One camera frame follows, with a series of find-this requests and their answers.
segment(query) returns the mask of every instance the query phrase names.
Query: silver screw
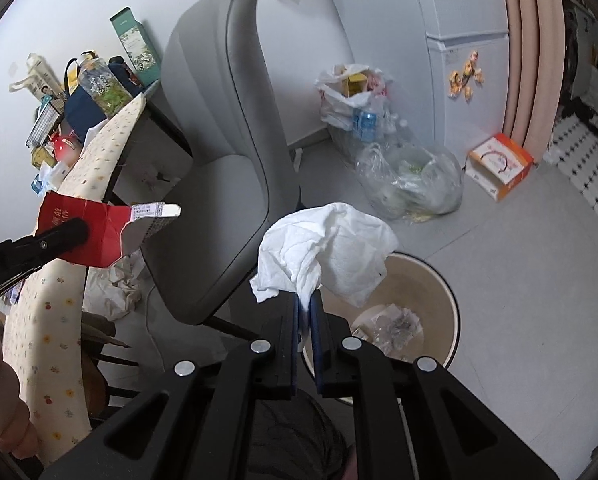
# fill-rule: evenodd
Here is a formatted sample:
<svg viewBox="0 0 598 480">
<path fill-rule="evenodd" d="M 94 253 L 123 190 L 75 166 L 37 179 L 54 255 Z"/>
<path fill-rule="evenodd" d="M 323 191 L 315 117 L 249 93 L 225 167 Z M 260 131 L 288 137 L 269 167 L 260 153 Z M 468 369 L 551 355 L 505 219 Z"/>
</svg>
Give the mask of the silver screw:
<svg viewBox="0 0 598 480">
<path fill-rule="evenodd" d="M 190 361 L 179 361 L 175 364 L 175 373 L 179 377 L 185 377 L 195 371 L 195 364 Z"/>
<path fill-rule="evenodd" d="M 346 350 L 359 350 L 361 348 L 361 339 L 357 337 L 346 337 L 341 345 Z"/>
<path fill-rule="evenodd" d="M 420 357 L 417 359 L 417 366 L 422 372 L 433 372 L 437 368 L 437 362 L 432 357 Z"/>
<path fill-rule="evenodd" d="M 250 350 L 255 352 L 255 354 L 263 354 L 270 350 L 270 343 L 265 339 L 257 339 L 250 343 Z"/>
</svg>

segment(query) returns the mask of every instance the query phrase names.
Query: fridge magnet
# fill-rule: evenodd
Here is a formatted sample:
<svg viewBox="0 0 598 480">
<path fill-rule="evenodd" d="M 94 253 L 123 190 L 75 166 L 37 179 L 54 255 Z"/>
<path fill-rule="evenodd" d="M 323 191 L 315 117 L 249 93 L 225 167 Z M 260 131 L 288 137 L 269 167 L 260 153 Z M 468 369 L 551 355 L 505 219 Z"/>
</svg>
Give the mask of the fridge magnet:
<svg viewBox="0 0 598 480">
<path fill-rule="evenodd" d="M 450 83 L 450 94 L 448 96 L 450 98 L 455 99 L 461 93 L 461 90 L 463 90 L 466 102 L 470 101 L 473 97 L 473 89 L 468 86 L 471 77 L 474 78 L 477 85 L 481 86 L 484 84 L 484 73 L 482 69 L 477 68 L 478 59 L 479 54 L 474 50 L 468 61 L 464 64 L 463 73 L 460 74 L 457 70 L 453 70 L 450 73 L 450 76 L 448 76 L 448 82 Z"/>
</svg>

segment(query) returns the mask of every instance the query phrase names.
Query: tissue box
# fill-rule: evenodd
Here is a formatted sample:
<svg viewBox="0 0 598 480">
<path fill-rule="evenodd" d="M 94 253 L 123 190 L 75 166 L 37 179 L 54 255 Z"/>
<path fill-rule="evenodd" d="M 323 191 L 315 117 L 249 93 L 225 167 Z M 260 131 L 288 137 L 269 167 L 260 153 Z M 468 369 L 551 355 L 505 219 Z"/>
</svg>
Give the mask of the tissue box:
<svg viewBox="0 0 598 480">
<path fill-rule="evenodd" d="M 466 174 L 499 202 L 525 179 L 532 163 L 526 150 L 497 134 L 468 153 Z"/>
</svg>

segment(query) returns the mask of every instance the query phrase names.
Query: chair backrest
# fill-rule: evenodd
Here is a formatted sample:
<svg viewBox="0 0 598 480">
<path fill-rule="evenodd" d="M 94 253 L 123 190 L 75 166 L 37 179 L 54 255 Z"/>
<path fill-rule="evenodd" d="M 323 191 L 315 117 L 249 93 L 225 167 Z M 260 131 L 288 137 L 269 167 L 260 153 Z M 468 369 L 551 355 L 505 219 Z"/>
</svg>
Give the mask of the chair backrest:
<svg viewBox="0 0 598 480">
<path fill-rule="evenodd" d="M 268 216 L 299 199 L 281 118 L 259 43 L 257 0 L 199 0 L 179 18 L 161 84 L 196 164 L 247 156 Z"/>
</svg>

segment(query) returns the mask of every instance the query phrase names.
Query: white refrigerator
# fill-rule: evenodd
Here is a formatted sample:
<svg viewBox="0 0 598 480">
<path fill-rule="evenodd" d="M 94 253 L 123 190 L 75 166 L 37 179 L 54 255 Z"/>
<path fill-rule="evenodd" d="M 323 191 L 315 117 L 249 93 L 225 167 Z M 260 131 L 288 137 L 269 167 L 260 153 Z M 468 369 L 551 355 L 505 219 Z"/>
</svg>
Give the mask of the white refrigerator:
<svg viewBox="0 0 598 480">
<path fill-rule="evenodd" d="M 355 61 L 393 79 L 393 110 L 423 142 L 445 145 L 463 164 L 468 151 L 502 130 L 508 93 L 505 0 L 333 0 Z M 473 51 L 484 84 L 449 97 L 448 77 Z"/>
</svg>

